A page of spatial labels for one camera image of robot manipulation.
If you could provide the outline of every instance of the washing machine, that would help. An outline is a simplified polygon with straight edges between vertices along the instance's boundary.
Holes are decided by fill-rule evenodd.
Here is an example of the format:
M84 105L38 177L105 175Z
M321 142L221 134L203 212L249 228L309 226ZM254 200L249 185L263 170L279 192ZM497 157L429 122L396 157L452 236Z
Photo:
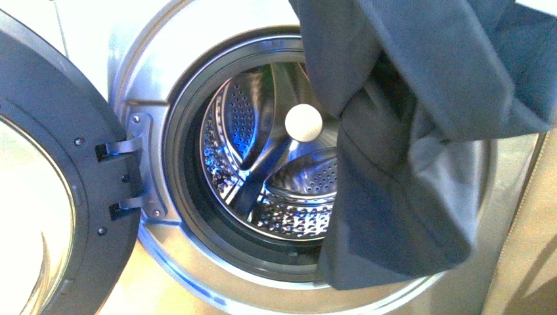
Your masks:
M538 135L476 143L482 201L464 264L336 291L315 272L338 121L311 90L288 1L52 4L56 48L0 14L3 199L27 196L4 201L6 216L25 209L8 248L40 261L25 262L38 271L22 314L95 314L136 238L196 305L176 314L481 312ZM309 142L284 127L299 104L323 118Z

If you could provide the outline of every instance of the open door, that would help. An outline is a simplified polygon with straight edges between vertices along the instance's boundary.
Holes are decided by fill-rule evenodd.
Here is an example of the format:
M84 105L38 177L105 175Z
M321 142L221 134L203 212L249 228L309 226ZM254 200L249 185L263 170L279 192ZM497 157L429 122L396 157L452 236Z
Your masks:
M59 228L51 225L56 214L27 206L40 198L33 190L19 201L18 209L24 213L17 217L46 218L37 223L43 258L23 314L95 314L118 280L137 237L139 208L125 206L142 192L139 161L133 152L137 148L126 146L130 142L123 127L87 78L2 11L0 121L6 135L25 139L44 157L67 195L67 209L57 209L65 218L56 221ZM1 146L0 141L0 156L9 154ZM24 225L26 220L9 224ZM54 237L53 231L63 237ZM67 244L56 243L61 240Z

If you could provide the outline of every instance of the door glass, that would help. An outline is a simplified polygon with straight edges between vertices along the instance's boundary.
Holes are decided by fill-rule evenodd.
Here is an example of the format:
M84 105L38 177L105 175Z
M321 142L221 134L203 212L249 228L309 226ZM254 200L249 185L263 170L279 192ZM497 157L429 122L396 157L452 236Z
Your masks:
M0 116L0 314L37 314L66 269L73 201L56 164Z

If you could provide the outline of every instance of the dark gray fabric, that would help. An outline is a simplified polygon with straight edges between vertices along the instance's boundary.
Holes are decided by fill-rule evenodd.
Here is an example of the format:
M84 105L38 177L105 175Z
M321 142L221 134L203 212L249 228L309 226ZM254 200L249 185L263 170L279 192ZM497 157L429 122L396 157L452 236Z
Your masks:
M319 102L341 117L318 269L337 289L447 270L473 250L478 142L547 131L554 17L509 0L290 0Z

